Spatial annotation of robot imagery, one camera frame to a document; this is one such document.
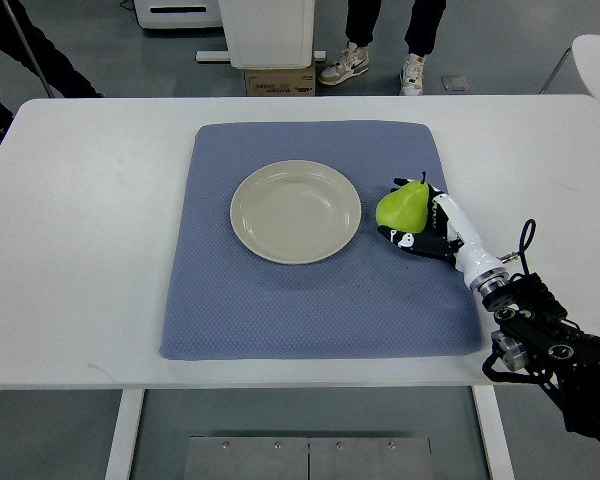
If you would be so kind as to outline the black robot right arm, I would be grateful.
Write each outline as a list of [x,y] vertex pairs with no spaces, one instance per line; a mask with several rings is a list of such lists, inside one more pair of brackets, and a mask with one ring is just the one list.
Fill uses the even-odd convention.
[[482,290],[499,329],[482,371],[496,383],[533,384],[561,411],[565,429],[600,441],[600,337],[568,319],[566,309],[529,270],[526,250],[536,222],[525,222],[514,256],[522,271]]

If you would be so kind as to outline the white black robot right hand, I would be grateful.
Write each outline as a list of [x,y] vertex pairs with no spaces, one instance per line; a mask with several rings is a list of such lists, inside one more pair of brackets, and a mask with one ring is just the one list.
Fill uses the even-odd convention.
[[395,178],[394,193],[406,186],[424,189],[427,196],[418,212],[425,219],[419,232],[391,227],[378,221],[377,231],[402,251],[448,262],[461,272],[465,285],[486,295],[508,279],[504,263],[488,253],[467,215],[444,191],[420,179]]

